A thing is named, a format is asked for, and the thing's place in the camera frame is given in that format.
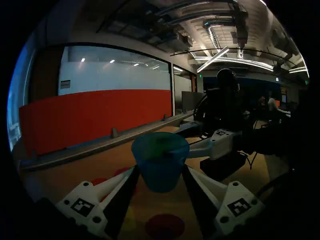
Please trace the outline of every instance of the person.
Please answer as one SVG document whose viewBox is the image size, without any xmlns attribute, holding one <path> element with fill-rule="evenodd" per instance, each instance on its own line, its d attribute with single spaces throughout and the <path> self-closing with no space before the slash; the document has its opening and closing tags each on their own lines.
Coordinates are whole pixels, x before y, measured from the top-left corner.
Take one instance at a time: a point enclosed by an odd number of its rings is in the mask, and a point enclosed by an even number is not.
<svg viewBox="0 0 320 240">
<path fill-rule="evenodd" d="M 268 109 L 269 111 L 274 111 L 278 109 L 278 106 L 276 104 L 276 100 L 274 99 L 274 97 L 271 95 L 268 101 Z"/>
<path fill-rule="evenodd" d="M 264 96 L 261 96 L 258 99 L 258 107 L 264 107 L 266 105 L 266 98 Z"/>
</svg>

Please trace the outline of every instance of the ceiling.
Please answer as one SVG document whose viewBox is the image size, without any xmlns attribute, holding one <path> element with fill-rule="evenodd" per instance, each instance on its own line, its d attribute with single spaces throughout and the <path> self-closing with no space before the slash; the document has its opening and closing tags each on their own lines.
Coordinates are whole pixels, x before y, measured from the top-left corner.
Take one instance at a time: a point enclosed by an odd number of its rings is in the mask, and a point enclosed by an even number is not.
<svg viewBox="0 0 320 240">
<path fill-rule="evenodd" d="M 113 32 L 148 43 L 170 54 L 187 54 L 188 63 L 199 68 L 220 49 L 223 57 L 271 65 L 273 72 L 234 62 L 215 61 L 205 70 L 235 70 L 273 74 L 304 84 L 303 59 L 290 36 L 260 0 L 119 0 L 86 1 L 80 20 L 95 24 L 96 33 Z"/>
</svg>

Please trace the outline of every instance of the glass window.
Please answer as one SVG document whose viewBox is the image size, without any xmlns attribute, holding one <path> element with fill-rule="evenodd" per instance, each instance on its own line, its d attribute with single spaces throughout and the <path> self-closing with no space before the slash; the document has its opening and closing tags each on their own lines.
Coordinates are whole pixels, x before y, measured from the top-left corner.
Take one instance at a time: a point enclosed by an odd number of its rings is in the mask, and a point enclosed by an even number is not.
<svg viewBox="0 0 320 240">
<path fill-rule="evenodd" d="M 59 95 L 117 89 L 170 90 L 169 65 L 118 49 L 65 47 L 59 75 Z"/>
</svg>

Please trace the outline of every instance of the office desk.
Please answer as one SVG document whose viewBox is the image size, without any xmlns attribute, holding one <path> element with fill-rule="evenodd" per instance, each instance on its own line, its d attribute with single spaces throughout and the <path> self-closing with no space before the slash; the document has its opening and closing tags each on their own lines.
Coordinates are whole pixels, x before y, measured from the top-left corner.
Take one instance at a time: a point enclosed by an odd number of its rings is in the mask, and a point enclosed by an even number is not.
<svg viewBox="0 0 320 240">
<path fill-rule="evenodd" d="M 167 126 L 159 131 L 173 132 L 176 129 L 176 127 Z M 199 138 L 187 138 L 187 140 L 191 143 L 199 140 Z M 111 178 L 117 170 L 135 165 L 136 162 L 131 153 L 131 144 L 132 141 L 61 166 L 35 172 L 22 172 L 21 179 L 27 192 L 34 200 L 47 197 L 55 204 L 81 181 Z M 205 158 L 187 159 L 186 164 L 202 172 L 200 161 L 203 159 Z M 264 156 L 257 155 L 252 170 L 249 169 L 246 162 L 242 168 L 226 178 L 223 183 L 228 184 L 234 180 L 240 181 L 251 192 L 256 193 L 269 182 Z M 152 239 L 146 233 L 146 223 L 159 214 L 172 214 L 184 222 L 184 232 L 178 239 L 202 238 L 182 177 L 180 177 L 173 191 L 164 194 L 148 190 L 140 177 L 137 183 L 137 192 L 131 199 L 118 239 Z"/>
</svg>

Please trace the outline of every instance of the red circle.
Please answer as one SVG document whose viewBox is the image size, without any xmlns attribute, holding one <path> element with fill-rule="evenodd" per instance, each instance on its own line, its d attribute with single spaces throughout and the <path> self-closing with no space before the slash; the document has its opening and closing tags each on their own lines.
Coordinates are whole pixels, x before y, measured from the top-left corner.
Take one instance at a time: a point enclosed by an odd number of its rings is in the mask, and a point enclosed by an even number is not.
<svg viewBox="0 0 320 240">
<path fill-rule="evenodd" d="M 184 222 L 172 214 L 159 214 L 145 225 L 146 233 L 155 240 L 173 240 L 184 232 Z"/>
</svg>

